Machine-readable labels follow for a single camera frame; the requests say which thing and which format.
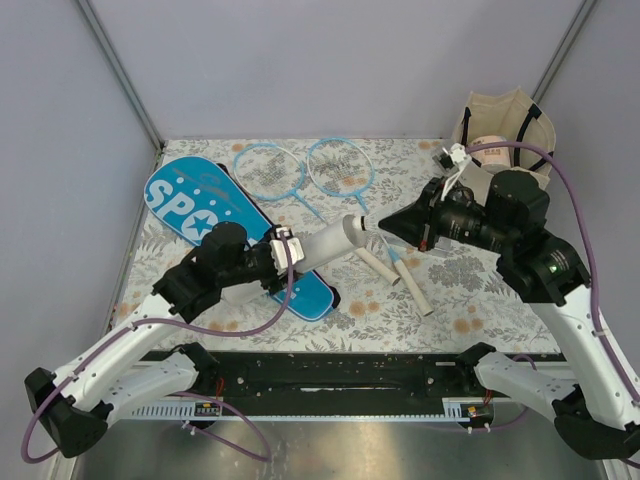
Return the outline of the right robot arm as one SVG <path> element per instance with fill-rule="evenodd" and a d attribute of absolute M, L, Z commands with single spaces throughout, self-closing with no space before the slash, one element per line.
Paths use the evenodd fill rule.
<path fill-rule="evenodd" d="M 460 356 L 457 388 L 469 396 L 492 390 L 523 404 L 586 459 L 628 461 L 639 451 L 639 403 L 609 357 L 618 346 L 596 331 L 605 321 L 591 311 L 595 285 L 586 267 L 545 227 L 549 203 L 524 171 L 495 175 L 484 204 L 468 188 L 447 191 L 433 178 L 415 202 L 367 225 L 421 251 L 448 238 L 497 254 L 497 273 L 546 325 L 574 378 L 555 379 L 477 344 Z"/>

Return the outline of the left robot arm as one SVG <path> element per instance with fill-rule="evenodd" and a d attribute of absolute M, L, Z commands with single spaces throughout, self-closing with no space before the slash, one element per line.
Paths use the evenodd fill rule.
<path fill-rule="evenodd" d="M 32 417 L 21 443 L 22 459 L 38 461 L 29 453 L 37 426 L 48 433 L 55 453 L 73 458 L 148 402 L 212 391 L 217 382 L 215 361 L 199 343 L 180 346 L 137 374 L 129 370 L 181 329 L 221 338 L 253 336 L 269 329 L 290 304 L 304 258 L 300 240 L 286 227 L 274 227 L 250 245 L 241 225 L 216 225 L 115 329 L 58 369 L 37 368 L 27 376 L 24 384 Z M 197 317 L 220 302 L 224 291 L 251 285 L 260 292 L 284 294 L 279 309 L 264 324 L 228 332 L 194 325 Z"/>

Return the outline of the white shuttlecock tube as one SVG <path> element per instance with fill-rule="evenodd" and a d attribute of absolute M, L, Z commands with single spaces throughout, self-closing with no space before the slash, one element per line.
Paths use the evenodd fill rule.
<path fill-rule="evenodd" d="M 325 226 L 318 232 L 302 239 L 301 244 L 305 259 L 297 264 L 294 271 L 305 274 L 317 269 L 332 260 L 345 256 L 358 248 L 362 248 L 368 238 L 357 224 L 357 218 L 362 215 L 348 214 L 341 219 Z M 242 305 L 267 291 L 259 280 L 250 283 L 226 287 L 222 290 L 222 299 L 231 305 Z"/>

